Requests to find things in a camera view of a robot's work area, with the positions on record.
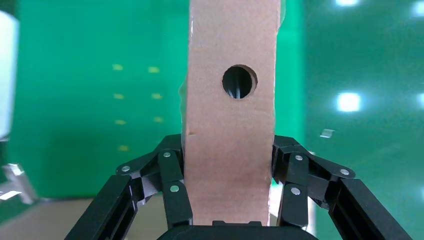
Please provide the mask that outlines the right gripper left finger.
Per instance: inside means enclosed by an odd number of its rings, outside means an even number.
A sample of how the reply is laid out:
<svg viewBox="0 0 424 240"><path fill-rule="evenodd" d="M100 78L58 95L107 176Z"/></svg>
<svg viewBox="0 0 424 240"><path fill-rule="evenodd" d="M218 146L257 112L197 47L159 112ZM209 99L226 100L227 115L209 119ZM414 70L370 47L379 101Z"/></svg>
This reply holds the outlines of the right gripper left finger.
<svg viewBox="0 0 424 240"><path fill-rule="evenodd" d="M123 240L138 208L161 193L167 227L192 225L184 185L180 134L167 135L150 153L120 165L65 237L67 240Z"/></svg>

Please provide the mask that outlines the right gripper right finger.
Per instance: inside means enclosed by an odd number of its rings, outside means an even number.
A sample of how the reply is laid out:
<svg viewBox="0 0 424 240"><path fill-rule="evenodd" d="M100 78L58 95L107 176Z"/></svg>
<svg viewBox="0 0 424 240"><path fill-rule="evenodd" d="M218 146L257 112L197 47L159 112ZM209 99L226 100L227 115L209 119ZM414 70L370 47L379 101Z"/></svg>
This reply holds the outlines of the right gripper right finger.
<svg viewBox="0 0 424 240"><path fill-rule="evenodd" d="M353 170L311 154L292 137L274 137L271 175L283 184L278 226L306 227L312 199L344 240L411 239Z"/></svg>

